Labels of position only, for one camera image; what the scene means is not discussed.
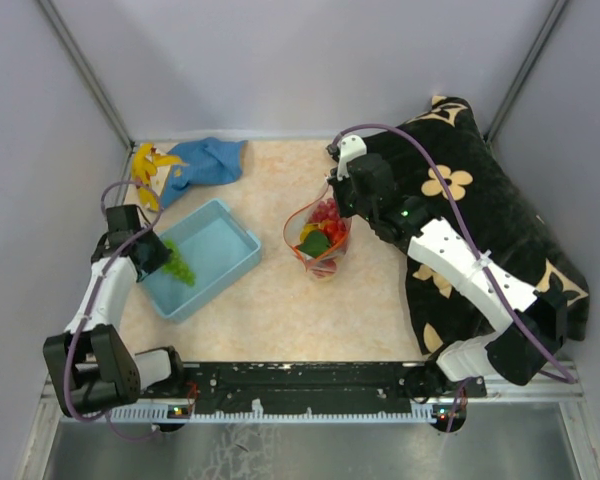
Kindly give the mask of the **green grape bunch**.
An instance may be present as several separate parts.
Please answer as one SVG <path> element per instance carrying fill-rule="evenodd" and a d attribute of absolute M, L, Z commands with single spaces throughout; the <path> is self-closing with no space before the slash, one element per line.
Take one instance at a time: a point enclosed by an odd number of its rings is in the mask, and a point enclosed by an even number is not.
<path fill-rule="evenodd" d="M 165 239 L 164 244 L 170 250 L 170 256 L 161 270 L 180 283 L 193 287 L 196 280 L 195 273 L 191 270 L 177 244 L 171 239 Z"/>

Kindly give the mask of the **purple grape bunch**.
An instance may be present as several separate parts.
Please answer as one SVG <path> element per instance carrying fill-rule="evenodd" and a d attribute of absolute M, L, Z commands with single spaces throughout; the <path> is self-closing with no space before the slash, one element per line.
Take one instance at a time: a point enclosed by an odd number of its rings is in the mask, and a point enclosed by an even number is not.
<path fill-rule="evenodd" d="M 338 221 L 340 215 L 338 212 L 337 204 L 334 198 L 327 198 L 321 200 L 315 206 L 308 217 L 309 223 L 321 223 L 324 221 Z"/>

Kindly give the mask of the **red strawberry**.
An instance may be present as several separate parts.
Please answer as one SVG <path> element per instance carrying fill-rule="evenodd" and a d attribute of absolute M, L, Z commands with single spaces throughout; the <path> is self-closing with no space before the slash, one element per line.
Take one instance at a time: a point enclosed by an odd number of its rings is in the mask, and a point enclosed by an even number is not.
<path fill-rule="evenodd" d="M 346 223 L 340 220 L 328 220 L 322 228 L 331 245 L 338 244 L 347 232 Z"/>

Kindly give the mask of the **clear zip bag orange zipper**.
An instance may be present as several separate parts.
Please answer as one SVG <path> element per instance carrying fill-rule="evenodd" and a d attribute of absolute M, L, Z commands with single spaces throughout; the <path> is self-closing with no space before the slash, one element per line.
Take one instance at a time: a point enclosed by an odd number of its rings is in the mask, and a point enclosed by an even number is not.
<path fill-rule="evenodd" d="M 333 198 L 333 191 L 327 183 L 324 183 L 317 198 L 294 212 L 283 228 L 283 239 L 286 245 L 301 262 L 305 272 L 317 281 L 326 281 L 338 273 L 349 248 L 351 233 L 351 219 L 340 217 L 347 225 L 347 232 L 338 244 L 331 245 L 322 231 L 326 221 L 308 222 L 308 217 L 318 202 L 327 198 Z M 306 224 L 318 224 L 320 229 L 311 232 L 304 242 L 300 242 L 300 233 Z"/>

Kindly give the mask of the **light blue plastic basket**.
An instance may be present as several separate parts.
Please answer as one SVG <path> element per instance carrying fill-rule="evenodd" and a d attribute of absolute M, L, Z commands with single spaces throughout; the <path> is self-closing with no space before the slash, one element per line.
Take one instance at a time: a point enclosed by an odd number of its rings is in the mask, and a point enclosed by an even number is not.
<path fill-rule="evenodd" d="M 175 323 L 192 316 L 262 258 L 260 240 L 218 198 L 166 229 L 160 239 L 177 244 L 196 277 L 188 287 L 159 269 L 141 282 L 156 313 Z"/>

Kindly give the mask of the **yellow mango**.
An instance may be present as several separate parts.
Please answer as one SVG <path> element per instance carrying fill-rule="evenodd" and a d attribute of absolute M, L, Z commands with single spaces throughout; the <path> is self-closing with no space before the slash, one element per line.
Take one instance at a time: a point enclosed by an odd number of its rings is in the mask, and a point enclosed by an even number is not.
<path fill-rule="evenodd" d="M 305 241 L 305 239 L 306 239 L 306 237 L 307 237 L 307 236 L 308 236 L 308 235 L 309 235 L 311 232 L 313 232 L 313 231 L 316 231 L 316 230 L 319 230 L 319 229 L 320 229 L 320 227 L 319 227 L 319 225 L 318 225 L 318 224 L 306 224 L 306 225 L 303 227 L 303 229 L 302 229 L 302 231 L 301 231 L 301 233 L 300 233 L 300 237 L 299 237 L 299 239 L 300 239 L 300 242 L 304 242 L 304 241 Z"/>

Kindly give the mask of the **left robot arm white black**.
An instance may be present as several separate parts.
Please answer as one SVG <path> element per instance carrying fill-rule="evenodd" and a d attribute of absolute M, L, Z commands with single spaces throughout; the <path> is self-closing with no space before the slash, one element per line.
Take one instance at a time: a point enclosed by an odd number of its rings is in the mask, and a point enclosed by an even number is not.
<path fill-rule="evenodd" d="M 61 410 L 80 421 L 133 404 L 152 388 L 174 397 L 188 384 L 174 347 L 132 354 L 118 332 L 131 287 L 166 265 L 172 251 L 142 222 L 137 206 L 109 207 L 105 217 L 108 230 L 91 256 L 91 277 L 77 313 L 43 345 Z"/>

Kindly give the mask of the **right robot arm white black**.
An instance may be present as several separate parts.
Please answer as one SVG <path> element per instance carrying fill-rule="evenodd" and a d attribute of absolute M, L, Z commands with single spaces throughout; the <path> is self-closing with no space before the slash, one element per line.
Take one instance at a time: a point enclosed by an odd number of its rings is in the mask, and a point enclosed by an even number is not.
<path fill-rule="evenodd" d="M 398 191 L 387 161 L 375 153 L 341 156 L 327 181 L 339 212 L 364 219 L 384 242 L 442 275 L 491 327 L 442 347 L 426 372 L 428 387 L 450 395 L 462 381 L 498 374 L 524 386 L 547 365 L 557 379 L 574 378 L 557 358 L 566 336 L 566 299 L 541 292 L 477 249 L 462 218 L 451 225 L 417 196 Z"/>

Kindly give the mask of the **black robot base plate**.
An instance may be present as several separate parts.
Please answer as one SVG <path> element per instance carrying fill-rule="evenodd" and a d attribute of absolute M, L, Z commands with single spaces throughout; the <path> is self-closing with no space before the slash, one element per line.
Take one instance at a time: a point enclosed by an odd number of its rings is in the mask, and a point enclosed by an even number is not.
<path fill-rule="evenodd" d="M 173 385 L 142 399 L 182 398 L 198 414 L 408 413 L 415 400 L 451 398 L 459 384 L 432 362 L 188 362 Z"/>

